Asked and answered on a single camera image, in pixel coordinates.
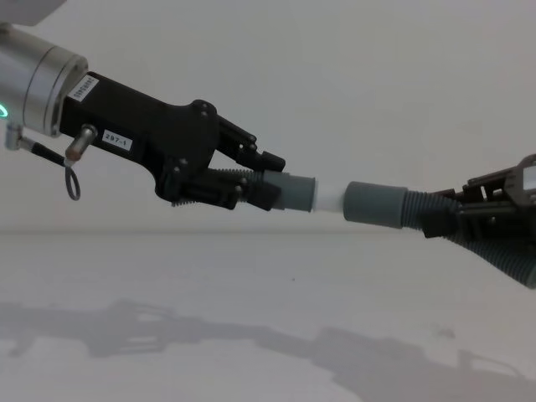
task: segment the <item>white background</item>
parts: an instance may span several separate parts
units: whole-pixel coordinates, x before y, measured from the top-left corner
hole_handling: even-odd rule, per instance
[[[289,172],[435,190],[533,152],[535,12],[70,0],[26,29],[164,101],[211,101]],[[2,400],[534,399],[534,293],[454,245],[329,214],[171,209],[97,149],[73,203],[56,167],[0,153]]]

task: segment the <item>silver cylindrical motor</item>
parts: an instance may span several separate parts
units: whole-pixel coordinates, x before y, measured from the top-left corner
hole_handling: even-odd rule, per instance
[[[87,70],[84,57],[0,23],[0,117],[57,137],[63,100]]]

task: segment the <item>white label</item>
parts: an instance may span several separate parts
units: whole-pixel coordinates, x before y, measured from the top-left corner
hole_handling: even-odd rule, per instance
[[[90,75],[86,75],[78,85],[73,88],[69,93],[69,98],[73,98],[75,101],[83,101],[87,95],[96,87],[99,83],[99,80]]]
[[[108,142],[111,145],[122,148],[125,151],[130,151],[132,148],[132,140],[114,132],[105,130],[104,135],[102,136],[102,141]]]

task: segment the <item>white floor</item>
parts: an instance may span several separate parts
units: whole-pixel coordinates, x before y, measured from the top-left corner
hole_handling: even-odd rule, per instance
[[[6,401],[532,401],[536,294],[417,234],[0,237]]]

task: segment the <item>green indicator light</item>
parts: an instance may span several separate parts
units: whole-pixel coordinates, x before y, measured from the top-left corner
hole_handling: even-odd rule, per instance
[[[0,103],[0,119],[7,119],[9,116],[8,109]]]

